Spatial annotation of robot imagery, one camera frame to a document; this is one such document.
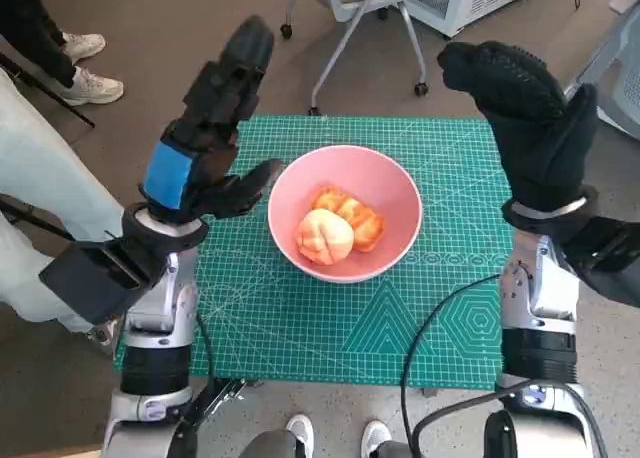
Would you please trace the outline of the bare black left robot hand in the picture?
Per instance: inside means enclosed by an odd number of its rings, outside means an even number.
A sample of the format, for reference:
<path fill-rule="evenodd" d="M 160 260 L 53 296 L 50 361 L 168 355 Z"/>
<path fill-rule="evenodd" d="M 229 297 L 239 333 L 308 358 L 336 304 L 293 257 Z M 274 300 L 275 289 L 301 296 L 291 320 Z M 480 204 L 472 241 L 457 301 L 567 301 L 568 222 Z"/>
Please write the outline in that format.
<path fill-rule="evenodd" d="M 273 46 L 271 29 L 252 15 L 198 73 L 183 114 L 165 128 L 140 187 L 158 219 L 182 225 L 205 214 L 245 214 L 283 170 L 281 160 L 269 158 L 244 176 L 229 172 L 239 154 L 239 125 L 257 108 Z"/>

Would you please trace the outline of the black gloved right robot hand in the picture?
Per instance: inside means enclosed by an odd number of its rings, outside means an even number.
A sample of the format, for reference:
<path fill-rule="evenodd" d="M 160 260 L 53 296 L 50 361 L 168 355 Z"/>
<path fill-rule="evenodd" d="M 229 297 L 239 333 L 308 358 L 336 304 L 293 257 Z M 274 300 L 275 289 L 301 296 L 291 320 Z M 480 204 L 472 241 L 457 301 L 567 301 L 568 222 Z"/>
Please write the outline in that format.
<path fill-rule="evenodd" d="M 598 126 L 597 89 L 565 96 L 546 63 L 501 42 L 452 42 L 437 57 L 443 82 L 469 94 L 488 121 L 516 202 L 551 213 L 581 198 Z"/>

